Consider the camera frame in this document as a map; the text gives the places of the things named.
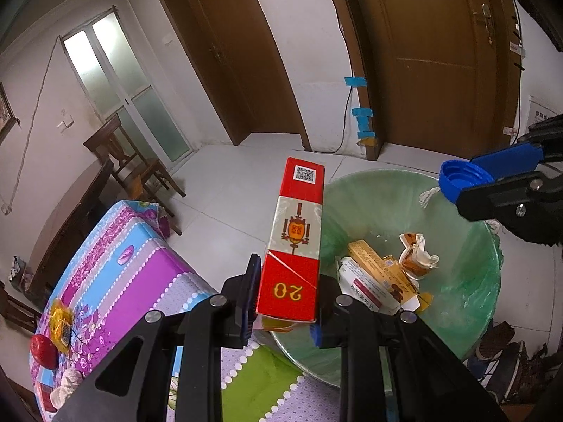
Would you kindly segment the red apple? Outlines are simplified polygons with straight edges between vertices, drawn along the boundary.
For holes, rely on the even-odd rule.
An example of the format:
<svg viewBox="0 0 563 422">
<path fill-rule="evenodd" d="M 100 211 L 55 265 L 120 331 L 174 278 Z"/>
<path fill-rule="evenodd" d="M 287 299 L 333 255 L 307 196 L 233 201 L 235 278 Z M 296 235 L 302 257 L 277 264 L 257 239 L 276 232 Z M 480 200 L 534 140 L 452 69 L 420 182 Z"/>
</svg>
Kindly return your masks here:
<svg viewBox="0 0 563 422">
<path fill-rule="evenodd" d="M 47 336 L 34 334 L 31 336 L 30 351 L 33 359 L 43 368 L 54 370 L 58 365 L 58 349 Z"/>
</svg>

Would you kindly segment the wooden chair left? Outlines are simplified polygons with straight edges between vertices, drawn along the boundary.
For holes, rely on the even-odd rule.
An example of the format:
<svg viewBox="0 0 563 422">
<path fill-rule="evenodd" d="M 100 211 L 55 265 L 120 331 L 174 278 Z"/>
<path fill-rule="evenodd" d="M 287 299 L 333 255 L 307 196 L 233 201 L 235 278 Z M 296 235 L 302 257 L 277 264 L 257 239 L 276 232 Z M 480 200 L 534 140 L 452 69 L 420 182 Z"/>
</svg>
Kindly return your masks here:
<svg viewBox="0 0 563 422">
<path fill-rule="evenodd" d="M 35 333 L 41 318 L 41 313 L 10 296 L 3 282 L 0 283 L 0 314 L 8 322 L 30 333 Z"/>
</svg>

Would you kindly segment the wooden chair right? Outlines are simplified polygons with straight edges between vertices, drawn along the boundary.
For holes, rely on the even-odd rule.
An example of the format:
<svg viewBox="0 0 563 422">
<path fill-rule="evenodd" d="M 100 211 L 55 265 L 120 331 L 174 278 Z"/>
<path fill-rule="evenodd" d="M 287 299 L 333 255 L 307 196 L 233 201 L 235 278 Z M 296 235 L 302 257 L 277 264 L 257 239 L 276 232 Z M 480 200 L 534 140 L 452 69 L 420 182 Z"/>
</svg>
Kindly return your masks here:
<svg viewBox="0 0 563 422">
<path fill-rule="evenodd" d="M 109 116 L 103 125 L 83 143 L 83 146 L 100 162 L 112 163 L 112 177 L 131 200 L 155 202 L 171 218 L 175 217 L 173 211 L 150 186 L 151 179 L 156 179 L 165 190 L 169 191 L 171 188 L 181 197 L 185 197 L 186 193 L 157 156 L 146 157 L 141 153 L 137 144 L 123 127 L 118 113 Z"/>
</svg>

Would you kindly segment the brown door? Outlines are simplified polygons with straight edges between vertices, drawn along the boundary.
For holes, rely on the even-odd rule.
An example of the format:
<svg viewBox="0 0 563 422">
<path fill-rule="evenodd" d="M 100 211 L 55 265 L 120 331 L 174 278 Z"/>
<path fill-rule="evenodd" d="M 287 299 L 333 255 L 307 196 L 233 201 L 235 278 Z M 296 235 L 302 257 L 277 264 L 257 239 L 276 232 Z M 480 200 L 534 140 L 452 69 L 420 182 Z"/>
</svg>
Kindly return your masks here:
<svg viewBox="0 0 563 422">
<path fill-rule="evenodd" d="M 353 139 L 470 158 L 515 132 L 522 57 L 512 0 L 332 0 L 369 108 Z"/>
<path fill-rule="evenodd" d="M 259 0 L 159 0 L 231 142 L 292 133 L 311 145 Z"/>
</svg>

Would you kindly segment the green bag trash bin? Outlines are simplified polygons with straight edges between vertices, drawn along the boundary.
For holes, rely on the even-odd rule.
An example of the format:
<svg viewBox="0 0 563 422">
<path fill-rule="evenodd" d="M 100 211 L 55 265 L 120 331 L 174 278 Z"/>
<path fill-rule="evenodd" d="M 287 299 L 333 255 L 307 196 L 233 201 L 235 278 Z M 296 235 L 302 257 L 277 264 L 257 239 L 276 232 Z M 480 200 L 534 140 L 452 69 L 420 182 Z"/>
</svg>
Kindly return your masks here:
<svg viewBox="0 0 563 422">
<path fill-rule="evenodd" d="M 469 222 L 418 172 L 356 172 L 324 190 L 320 270 L 336 278 L 354 245 L 393 274 L 382 285 L 417 313 L 460 359 L 488 329 L 501 286 L 499 238 Z"/>
</svg>

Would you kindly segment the box of clutter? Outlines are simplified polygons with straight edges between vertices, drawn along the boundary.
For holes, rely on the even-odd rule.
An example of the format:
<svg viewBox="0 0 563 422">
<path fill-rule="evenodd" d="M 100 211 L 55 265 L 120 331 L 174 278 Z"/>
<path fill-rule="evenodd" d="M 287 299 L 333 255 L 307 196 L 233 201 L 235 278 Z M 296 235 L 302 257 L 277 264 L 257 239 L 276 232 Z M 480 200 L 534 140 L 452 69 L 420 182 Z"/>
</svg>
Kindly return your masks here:
<svg viewBox="0 0 563 422">
<path fill-rule="evenodd" d="M 20 293 L 25 293 L 31 283 L 32 270 L 28 264 L 18 255 L 12 258 L 12 267 L 8 274 L 8 282 Z"/>
</svg>

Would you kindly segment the orange white paper carton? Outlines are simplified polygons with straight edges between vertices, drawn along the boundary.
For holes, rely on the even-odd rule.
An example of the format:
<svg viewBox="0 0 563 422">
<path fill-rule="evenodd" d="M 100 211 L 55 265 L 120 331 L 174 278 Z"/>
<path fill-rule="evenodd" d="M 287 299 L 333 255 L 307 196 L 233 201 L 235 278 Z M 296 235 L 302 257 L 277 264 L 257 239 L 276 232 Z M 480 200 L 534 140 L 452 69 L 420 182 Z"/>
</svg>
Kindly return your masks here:
<svg viewBox="0 0 563 422">
<path fill-rule="evenodd" d="M 428 253 L 424 234 L 406 232 L 399 239 L 404 246 L 399 264 L 409 277 L 419 280 L 438 268 L 440 257 Z"/>
</svg>

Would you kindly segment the dark round wooden table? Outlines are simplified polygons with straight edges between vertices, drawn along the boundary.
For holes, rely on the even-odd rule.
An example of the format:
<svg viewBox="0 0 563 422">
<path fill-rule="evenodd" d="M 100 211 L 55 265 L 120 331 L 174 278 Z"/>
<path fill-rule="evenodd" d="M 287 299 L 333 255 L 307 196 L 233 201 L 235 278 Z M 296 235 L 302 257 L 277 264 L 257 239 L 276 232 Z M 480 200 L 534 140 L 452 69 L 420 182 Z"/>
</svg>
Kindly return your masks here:
<svg viewBox="0 0 563 422">
<path fill-rule="evenodd" d="M 82 172 L 55 206 L 31 252 L 31 279 L 25 294 L 40 297 L 55 287 L 94 226 L 108 208 L 100 195 L 112 173 L 110 161 L 95 161 Z"/>
</svg>

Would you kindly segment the red cigarette carton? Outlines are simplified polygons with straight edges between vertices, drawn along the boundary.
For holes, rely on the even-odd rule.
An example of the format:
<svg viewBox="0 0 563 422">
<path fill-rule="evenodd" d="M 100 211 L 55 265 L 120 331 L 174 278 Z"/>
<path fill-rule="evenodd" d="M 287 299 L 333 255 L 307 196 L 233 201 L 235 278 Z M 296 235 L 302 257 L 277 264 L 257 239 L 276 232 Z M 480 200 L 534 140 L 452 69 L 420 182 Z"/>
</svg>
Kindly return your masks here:
<svg viewBox="0 0 563 422">
<path fill-rule="evenodd" d="M 281 181 L 257 314 L 311 324 L 317 316 L 324 166 L 289 157 Z"/>
</svg>

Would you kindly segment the wooden chair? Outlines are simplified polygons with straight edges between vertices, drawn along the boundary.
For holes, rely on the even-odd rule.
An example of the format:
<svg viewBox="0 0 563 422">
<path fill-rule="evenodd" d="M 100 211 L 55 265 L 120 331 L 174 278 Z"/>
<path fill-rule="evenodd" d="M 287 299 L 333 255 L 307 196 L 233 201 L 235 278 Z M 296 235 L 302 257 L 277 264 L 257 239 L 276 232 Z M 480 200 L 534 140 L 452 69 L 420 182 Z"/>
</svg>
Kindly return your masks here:
<svg viewBox="0 0 563 422">
<path fill-rule="evenodd" d="M 171 188 L 181 197 L 185 197 L 186 193 L 157 156 L 146 157 L 141 153 L 137 144 L 123 127 L 118 113 L 109 116 L 103 125 L 83 143 L 83 146 L 100 162 L 112 163 L 112 177 L 131 200 L 155 202 L 171 218 L 175 217 L 173 211 L 150 186 L 151 179 L 156 179 L 165 190 L 169 191 Z"/>
<path fill-rule="evenodd" d="M 3 282 L 0 283 L 0 314 L 8 322 L 30 333 L 35 333 L 41 318 L 41 313 L 10 296 Z"/>
</svg>

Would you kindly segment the blue plastic lid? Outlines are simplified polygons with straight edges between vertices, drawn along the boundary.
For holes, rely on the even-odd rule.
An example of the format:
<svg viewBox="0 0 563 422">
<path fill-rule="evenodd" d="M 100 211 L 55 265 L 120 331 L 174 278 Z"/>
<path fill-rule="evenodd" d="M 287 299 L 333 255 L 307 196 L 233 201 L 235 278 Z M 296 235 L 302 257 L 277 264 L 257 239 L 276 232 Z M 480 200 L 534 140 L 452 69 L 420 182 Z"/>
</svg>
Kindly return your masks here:
<svg viewBox="0 0 563 422">
<path fill-rule="evenodd" d="M 494 178 L 481 167 L 463 160 L 445 161 L 440 168 L 438 186 L 449 202 L 455 204 L 466 188 L 487 185 Z"/>
</svg>

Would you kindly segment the white knitted cloth ball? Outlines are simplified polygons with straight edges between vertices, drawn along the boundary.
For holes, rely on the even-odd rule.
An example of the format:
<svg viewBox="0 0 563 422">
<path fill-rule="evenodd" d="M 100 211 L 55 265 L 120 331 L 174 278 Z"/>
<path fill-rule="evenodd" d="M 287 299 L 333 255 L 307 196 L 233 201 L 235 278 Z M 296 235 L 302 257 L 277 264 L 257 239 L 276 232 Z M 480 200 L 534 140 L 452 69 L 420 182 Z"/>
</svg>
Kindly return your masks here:
<svg viewBox="0 0 563 422">
<path fill-rule="evenodd" d="M 60 410 L 84 380 L 84 375 L 76 369 L 63 371 L 60 385 L 50 394 L 50 401 L 55 410 Z"/>
</svg>

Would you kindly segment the white medicine box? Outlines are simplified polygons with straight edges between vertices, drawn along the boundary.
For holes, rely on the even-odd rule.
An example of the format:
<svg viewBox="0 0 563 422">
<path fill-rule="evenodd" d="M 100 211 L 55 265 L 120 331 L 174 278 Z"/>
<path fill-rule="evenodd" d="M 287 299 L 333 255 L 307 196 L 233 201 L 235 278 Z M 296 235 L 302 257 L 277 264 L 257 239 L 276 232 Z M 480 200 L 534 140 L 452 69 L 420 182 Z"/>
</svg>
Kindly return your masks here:
<svg viewBox="0 0 563 422">
<path fill-rule="evenodd" d="M 406 299 L 406 293 L 396 284 L 388 290 L 351 257 L 341 260 L 337 279 L 343 294 L 361 301 L 375 313 L 394 315 L 399 311 L 416 312 L 421 307 L 416 294 Z"/>
</svg>

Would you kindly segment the framed elephant picture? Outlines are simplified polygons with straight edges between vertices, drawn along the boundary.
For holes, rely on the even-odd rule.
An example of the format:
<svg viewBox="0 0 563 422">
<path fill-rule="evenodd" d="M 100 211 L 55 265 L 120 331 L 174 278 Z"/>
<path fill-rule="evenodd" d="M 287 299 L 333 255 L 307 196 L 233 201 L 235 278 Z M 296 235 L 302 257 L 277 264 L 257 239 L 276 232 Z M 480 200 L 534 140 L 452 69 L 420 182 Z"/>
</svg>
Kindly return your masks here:
<svg viewBox="0 0 563 422">
<path fill-rule="evenodd" d="M 20 126 L 20 120 L 15 116 L 4 86 L 0 83 L 0 142 L 3 142 L 11 129 Z"/>
</svg>

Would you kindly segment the blue tape strips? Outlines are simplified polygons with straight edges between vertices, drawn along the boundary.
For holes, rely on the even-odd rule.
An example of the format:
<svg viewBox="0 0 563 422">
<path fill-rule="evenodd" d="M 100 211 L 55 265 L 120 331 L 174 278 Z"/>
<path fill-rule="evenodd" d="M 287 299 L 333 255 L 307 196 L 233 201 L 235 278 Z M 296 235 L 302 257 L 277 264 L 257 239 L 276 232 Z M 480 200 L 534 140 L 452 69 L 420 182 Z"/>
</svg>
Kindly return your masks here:
<svg viewBox="0 0 563 422">
<path fill-rule="evenodd" d="M 346 107 L 344 108 L 344 119 L 351 117 L 356 122 L 357 145 L 375 148 L 377 146 L 377 133 L 373 130 L 373 110 L 366 107 L 353 107 L 352 97 L 356 90 L 367 87 L 366 78 L 362 76 L 346 76 L 343 78 L 348 88 Z"/>
</svg>

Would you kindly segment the colourful floral tablecloth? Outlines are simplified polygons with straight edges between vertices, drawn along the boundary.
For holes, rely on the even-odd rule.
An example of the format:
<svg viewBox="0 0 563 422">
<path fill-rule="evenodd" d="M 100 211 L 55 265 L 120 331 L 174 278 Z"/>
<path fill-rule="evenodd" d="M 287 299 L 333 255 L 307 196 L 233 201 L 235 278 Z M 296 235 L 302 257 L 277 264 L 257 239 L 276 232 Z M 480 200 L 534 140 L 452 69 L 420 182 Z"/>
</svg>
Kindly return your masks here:
<svg viewBox="0 0 563 422">
<path fill-rule="evenodd" d="M 50 394 L 64 372 L 88 375 L 145 313 L 184 313 L 214 294 L 167 244 L 148 203 L 116 202 L 86 237 L 51 294 L 72 312 L 71 346 L 49 371 L 30 361 L 41 417 L 50 421 Z M 339 391 L 306 376 L 253 336 L 242 350 L 221 352 L 226 421 L 336 421 Z"/>
</svg>

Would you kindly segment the frosted glass door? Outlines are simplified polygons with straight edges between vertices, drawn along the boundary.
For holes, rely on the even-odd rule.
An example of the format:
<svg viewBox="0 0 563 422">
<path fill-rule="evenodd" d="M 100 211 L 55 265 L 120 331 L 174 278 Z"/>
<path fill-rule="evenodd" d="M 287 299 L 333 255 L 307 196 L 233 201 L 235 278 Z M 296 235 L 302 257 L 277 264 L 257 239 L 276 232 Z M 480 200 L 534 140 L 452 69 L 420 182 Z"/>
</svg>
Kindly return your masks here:
<svg viewBox="0 0 563 422">
<path fill-rule="evenodd" d="M 174 169 L 192 148 L 145 72 L 117 8 L 94 16 L 62 37 L 62 48 L 102 122 L 119 117 L 145 156 Z"/>
</svg>

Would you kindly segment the yellow crumpled wrapper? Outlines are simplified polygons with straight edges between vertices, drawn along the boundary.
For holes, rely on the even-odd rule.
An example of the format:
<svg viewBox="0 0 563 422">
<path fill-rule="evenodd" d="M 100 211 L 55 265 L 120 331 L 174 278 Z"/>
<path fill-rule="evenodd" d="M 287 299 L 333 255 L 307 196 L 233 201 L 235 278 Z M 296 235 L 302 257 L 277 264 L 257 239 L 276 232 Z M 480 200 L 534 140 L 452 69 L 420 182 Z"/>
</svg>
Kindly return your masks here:
<svg viewBox="0 0 563 422">
<path fill-rule="evenodd" d="M 51 304 L 49 330 L 51 342 L 59 352 L 68 354 L 71 346 L 72 323 L 74 313 L 60 299 Z"/>
</svg>

